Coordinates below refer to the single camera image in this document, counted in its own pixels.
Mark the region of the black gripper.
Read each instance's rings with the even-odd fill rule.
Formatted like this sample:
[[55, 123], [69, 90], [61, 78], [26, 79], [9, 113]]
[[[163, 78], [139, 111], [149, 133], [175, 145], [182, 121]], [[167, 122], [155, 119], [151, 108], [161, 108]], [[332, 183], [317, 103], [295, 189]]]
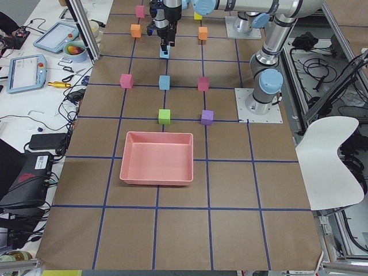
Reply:
[[177, 22], [170, 23], [168, 20], [152, 20], [147, 26], [147, 35], [152, 36], [156, 31], [160, 37], [160, 54], [167, 54], [167, 46], [175, 45], [175, 36], [177, 33]]

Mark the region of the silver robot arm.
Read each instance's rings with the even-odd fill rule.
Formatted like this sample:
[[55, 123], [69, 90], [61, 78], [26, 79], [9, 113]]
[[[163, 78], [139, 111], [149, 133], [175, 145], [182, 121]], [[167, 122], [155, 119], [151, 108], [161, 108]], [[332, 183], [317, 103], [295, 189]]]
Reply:
[[[147, 26], [147, 35], [154, 31], [160, 37], [160, 48], [164, 54], [168, 47], [175, 45], [177, 23], [182, 17], [183, 5], [188, 1], [150, 1], [149, 12], [152, 22]], [[322, 6], [322, 1], [192, 1], [194, 11], [207, 16], [215, 10], [225, 12], [256, 12], [261, 20], [256, 20], [256, 27], [261, 28], [270, 16], [282, 14], [286, 18], [306, 17]]]
[[279, 55], [289, 38], [297, 20], [317, 11], [322, 1], [257, 1], [255, 11], [260, 12], [258, 25], [266, 23], [270, 16], [273, 21], [262, 48], [251, 58], [250, 67], [255, 88], [246, 99], [247, 109], [256, 115], [267, 114], [272, 101], [281, 91], [283, 76], [277, 70]]

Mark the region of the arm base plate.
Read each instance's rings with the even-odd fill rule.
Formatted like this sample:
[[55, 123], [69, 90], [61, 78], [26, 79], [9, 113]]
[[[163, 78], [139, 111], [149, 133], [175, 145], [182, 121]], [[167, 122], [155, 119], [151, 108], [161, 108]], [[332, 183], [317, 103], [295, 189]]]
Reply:
[[262, 38], [260, 29], [253, 28], [249, 20], [226, 16], [225, 26], [229, 39], [260, 40]]
[[238, 121], [240, 123], [282, 124], [282, 114], [275, 95], [270, 103], [253, 98], [254, 89], [235, 88]]

